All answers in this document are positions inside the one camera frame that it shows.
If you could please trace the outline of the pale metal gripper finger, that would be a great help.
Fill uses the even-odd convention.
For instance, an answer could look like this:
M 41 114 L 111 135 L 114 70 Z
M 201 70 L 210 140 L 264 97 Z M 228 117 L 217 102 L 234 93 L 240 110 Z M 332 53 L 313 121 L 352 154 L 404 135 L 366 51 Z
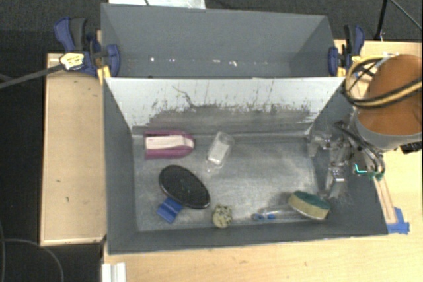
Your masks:
M 338 199 L 346 187 L 346 172 L 342 168 L 329 168 L 327 170 L 323 188 L 319 196 L 323 199 Z
M 307 154 L 314 157 L 319 149 L 330 150 L 332 148 L 331 137 L 332 135 L 329 133 L 311 133 L 307 140 Z

